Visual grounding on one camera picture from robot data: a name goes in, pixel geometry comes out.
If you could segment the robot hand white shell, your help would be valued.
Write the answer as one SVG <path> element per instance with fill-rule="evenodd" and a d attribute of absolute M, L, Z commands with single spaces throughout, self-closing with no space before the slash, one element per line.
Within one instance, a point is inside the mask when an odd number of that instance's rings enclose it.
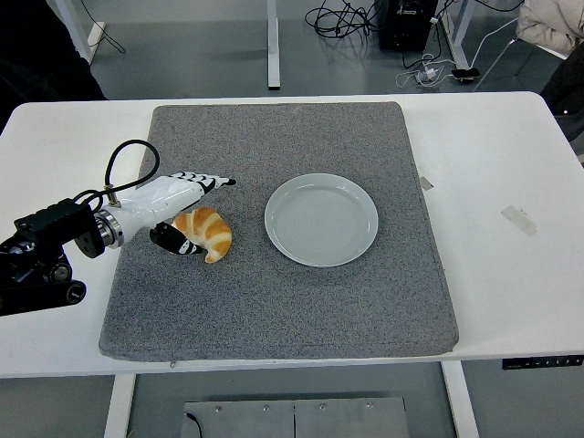
<path fill-rule="evenodd" d="M 118 206 L 107 205 L 96 214 L 104 245 L 127 244 L 141 229 L 148 229 L 154 244 L 176 255 L 199 254 L 203 248 L 183 232 L 168 225 L 215 188 L 235 180 L 216 175 L 178 172 L 161 176 L 137 189 Z"/>

